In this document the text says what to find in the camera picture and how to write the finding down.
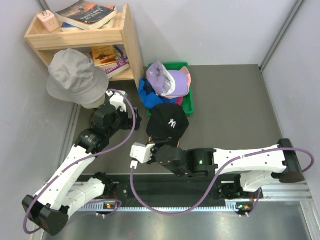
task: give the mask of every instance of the white wall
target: white wall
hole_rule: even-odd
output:
[[[307,0],[264,76],[283,135],[315,156],[305,174],[320,212],[320,1]],[[309,163],[301,156],[302,165]]]
[[[72,104],[47,94],[47,69],[24,40],[34,0],[0,8],[0,231],[3,240],[29,239],[22,200],[49,180],[58,166]]]
[[[77,0],[46,0],[53,11]],[[295,0],[92,0],[133,11],[144,65],[261,64]]]

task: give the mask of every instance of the gray table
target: gray table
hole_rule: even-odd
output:
[[[257,65],[191,66],[194,115],[180,147],[254,149],[271,146],[281,137],[263,76]],[[135,83],[112,82],[109,88],[124,90],[143,117],[141,128],[120,149],[97,158],[85,174],[106,172],[128,174],[129,157],[134,142],[148,140],[149,120]],[[75,136],[89,126],[92,110],[82,109]],[[118,132],[110,141],[113,147],[128,131]],[[141,164],[137,173],[168,173],[158,164]],[[310,239],[299,202],[261,202],[249,219],[226,213],[191,213],[164,217],[155,213],[118,213],[102,221],[85,216],[56,237],[61,240],[307,240]]]

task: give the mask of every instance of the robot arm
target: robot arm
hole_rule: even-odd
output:
[[[281,139],[278,144],[250,150],[223,150],[218,148],[197,148],[184,151],[178,147],[151,142],[143,145],[135,143],[130,156],[140,163],[158,162],[177,177],[214,177],[216,172],[229,160],[241,159],[229,164],[221,174],[239,173],[234,183],[238,196],[246,192],[254,193],[271,183],[298,183],[305,180],[298,158],[293,151],[274,151],[245,158],[250,153],[276,148],[292,148],[289,139]]]
[[[101,152],[109,145],[110,138],[119,130],[130,130],[133,120],[128,117],[124,98],[118,93],[108,94],[110,103],[101,105],[94,114],[91,127],[84,130],[75,141],[71,151],[59,169],[55,172],[57,180],[40,196],[31,209],[29,220],[37,224],[52,236],[58,234],[67,224],[70,217],[89,201],[97,197],[110,198],[113,192],[112,181],[103,173],[96,173],[87,183],[70,192],[81,173],[96,157],[90,157]],[[140,128],[141,117],[134,108],[136,125]],[[76,161],[88,158],[71,166]],[[46,187],[43,186],[34,196],[27,195],[22,205],[27,211],[35,197]]]

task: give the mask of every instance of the book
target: book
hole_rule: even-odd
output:
[[[116,6],[107,6],[107,8],[114,10],[115,14],[117,14],[117,7]],[[116,21],[116,18],[114,17],[99,29],[111,29],[111,28],[114,27],[115,21]],[[63,32],[83,31],[83,29],[81,29],[79,27],[76,27],[76,26],[73,26],[71,24],[68,24],[66,22],[64,22],[62,24],[61,29],[62,29]]]
[[[84,30],[99,29],[116,16],[114,9],[80,0],[64,10],[56,12],[64,23]]]
[[[117,66],[104,70],[109,79],[122,73],[124,70],[130,67],[129,60],[125,52],[123,52],[118,46],[114,46],[114,52]],[[90,59],[93,59],[92,52],[85,53],[84,55]]]
[[[114,47],[111,46],[93,46],[92,59],[96,67],[103,70],[118,66]]]

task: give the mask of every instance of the purple book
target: purple book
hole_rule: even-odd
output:
[[[111,79],[112,77],[114,77],[119,73],[122,73],[124,70],[130,67],[128,57],[125,55],[123,51],[120,50],[120,48],[118,48],[117,46],[114,46],[114,53],[115,53],[116,63],[118,64],[118,66],[105,70],[105,73],[107,74],[109,79]]]

